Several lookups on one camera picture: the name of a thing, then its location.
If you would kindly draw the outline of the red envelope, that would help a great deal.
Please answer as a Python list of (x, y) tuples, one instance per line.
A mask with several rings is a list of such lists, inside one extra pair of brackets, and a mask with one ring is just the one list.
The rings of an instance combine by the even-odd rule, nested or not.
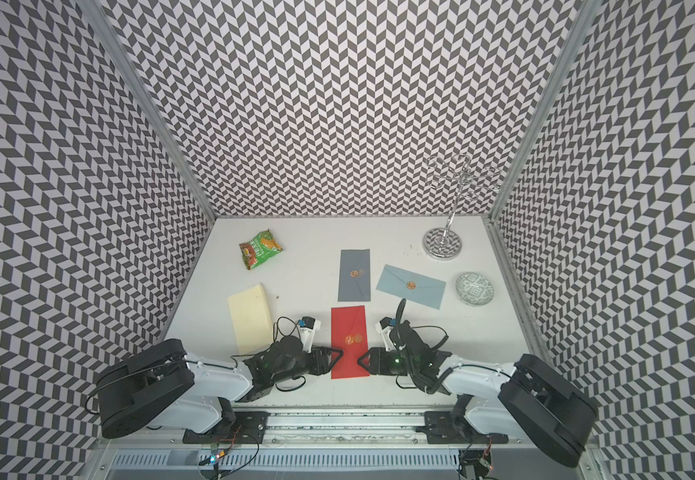
[(365, 307), (333, 308), (331, 314), (332, 347), (343, 349), (344, 357), (332, 371), (333, 379), (367, 377), (357, 365), (357, 358), (367, 352), (367, 322)]

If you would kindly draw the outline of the cream yellow envelope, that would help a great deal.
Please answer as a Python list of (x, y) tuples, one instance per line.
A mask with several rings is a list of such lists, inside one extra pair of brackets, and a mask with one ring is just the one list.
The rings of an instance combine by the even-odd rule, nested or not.
[(273, 320), (262, 284), (232, 295), (228, 305), (239, 354), (261, 351), (273, 342)]

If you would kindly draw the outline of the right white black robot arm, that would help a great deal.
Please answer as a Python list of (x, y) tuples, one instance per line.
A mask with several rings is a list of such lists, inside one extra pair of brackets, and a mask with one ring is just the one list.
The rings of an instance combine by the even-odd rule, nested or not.
[(575, 468), (581, 462), (599, 403), (533, 354), (513, 364), (465, 359), (429, 345), (409, 322), (381, 323), (383, 346), (357, 358), (375, 376), (405, 376), (427, 394), (453, 395), (457, 403), (433, 424), (445, 442), (471, 443), (503, 435), (529, 440), (549, 459)]

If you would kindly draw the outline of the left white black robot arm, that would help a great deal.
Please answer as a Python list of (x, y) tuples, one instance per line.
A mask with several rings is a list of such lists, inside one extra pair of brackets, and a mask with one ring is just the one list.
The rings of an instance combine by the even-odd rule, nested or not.
[(341, 349), (286, 337), (241, 362), (221, 362), (170, 339), (98, 374), (84, 408), (99, 418), (106, 439), (165, 428), (183, 430), (185, 444), (228, 441), (247, 426), (234, 404), (258, 401), (286, 381), (328, 374), (343, 356)]

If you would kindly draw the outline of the dark grey envelope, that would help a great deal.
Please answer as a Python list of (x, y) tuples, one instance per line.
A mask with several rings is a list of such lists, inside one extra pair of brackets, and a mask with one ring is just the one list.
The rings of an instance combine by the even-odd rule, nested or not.
[(371, 251), (342, 250), (339, 272), (339, 302), (371, 300)]

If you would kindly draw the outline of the light blue envelope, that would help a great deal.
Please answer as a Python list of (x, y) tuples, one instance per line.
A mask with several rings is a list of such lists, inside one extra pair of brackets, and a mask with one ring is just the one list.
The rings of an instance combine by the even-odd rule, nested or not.
[(399, 267), (386, 265), (379, 276), (377, 290), (405, 298), (407, 301), (441, 309), (447, 283), (443, 280), (421, 275)]

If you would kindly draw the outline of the green snack bag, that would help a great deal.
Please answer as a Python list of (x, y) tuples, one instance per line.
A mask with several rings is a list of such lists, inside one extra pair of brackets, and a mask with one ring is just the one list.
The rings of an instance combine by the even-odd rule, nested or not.
[(269, 229), (258, 233), (252, 240), (241, 243), (239, 248), (247, 270), (261, 266), (283, 251), (283, 247)]

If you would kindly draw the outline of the green patterned ceramic dish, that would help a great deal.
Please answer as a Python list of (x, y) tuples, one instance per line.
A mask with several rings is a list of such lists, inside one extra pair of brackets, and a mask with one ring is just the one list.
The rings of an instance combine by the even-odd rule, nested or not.
[(487, 277), (467, 272), (461, 274), (455, 282), (457, 297), (469, 306), (485, 306), (495, 298), (495, 287)]

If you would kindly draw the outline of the chrome jewellery stand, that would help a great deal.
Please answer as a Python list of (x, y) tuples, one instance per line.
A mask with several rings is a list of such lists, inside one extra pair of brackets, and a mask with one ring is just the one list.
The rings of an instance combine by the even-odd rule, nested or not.
[(459, 213), (459, 208), (473, 198), (478, 198), (481, 191), (499, 190), (495, 186), (497, 168), (477, 166), (475, 156), (457, 154), (453, 159), (432, 157), (427, 162), (429, 166), (429, 183), (435, 191), (453, 192), (451, 207), (447, 221), (443, 227), (431, 228), (423, 236), (423, 250), (435, 260), (454, 260), (463, 249), (463, 240), (453, 231), (453, 222)]

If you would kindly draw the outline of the aluminium front rail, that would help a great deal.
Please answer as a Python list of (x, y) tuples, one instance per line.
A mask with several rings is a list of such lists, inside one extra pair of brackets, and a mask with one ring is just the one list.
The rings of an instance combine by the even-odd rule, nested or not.
[[(315, 445), (331, 447), (339, 443), (345, 444), (389, 444), (411, 445), (429, 444), (425, 434), (415, 433), (417, 426), (423, 425), (425, 411), (417, 409), (241, 409), (263, 410), (270, 414), (268, 428), (261, 445), (286, 444), (286, 445)], [(501, 425), (491, 424), (483, 420), (479, 425), (473, 426), (477, 430), (487, 433), (501, 433), (509, 436), (509, 443), (519, 446), (551, 447), (551, 440), (545, 437), (533, 438), (525, 433), (515, 432), (515, 424)], [(131, 438), (140, 438), (147, 434), (165, 433), (173, 442), (183, 444), (183, 436), (187, 429), (195, 428), (179, 427), (173, 421), (160, 421), (146, 425), (130, 433)], [(429, 444), (429, 445), (459, 445), (455, 444)]]

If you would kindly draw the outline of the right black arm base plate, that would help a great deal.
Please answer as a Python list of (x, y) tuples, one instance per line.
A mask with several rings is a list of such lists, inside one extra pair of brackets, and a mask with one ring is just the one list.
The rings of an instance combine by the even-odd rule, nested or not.
[(481, 398), (473, 395), (457, 396), (451, 410), (431, 410), (423, 414), (423, 425), (415, 433), (425, 434), (429, 444), (508, 444), (509, 436), (501, 433), (483, 433), (465, 420), (467, 408), (478, 406)]

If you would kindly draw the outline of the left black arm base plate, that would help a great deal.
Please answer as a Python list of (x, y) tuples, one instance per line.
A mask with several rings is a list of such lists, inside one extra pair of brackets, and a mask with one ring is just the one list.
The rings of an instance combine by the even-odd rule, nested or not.
[(187, 429), (183, 436), (183, 444), (263, 443), (270, 419), (269, 412), (263, 410), (235, 412), (231, 401), (215, 398), (215, 402), (215, 412), (219, 414), (219, 420), (203, 433)]

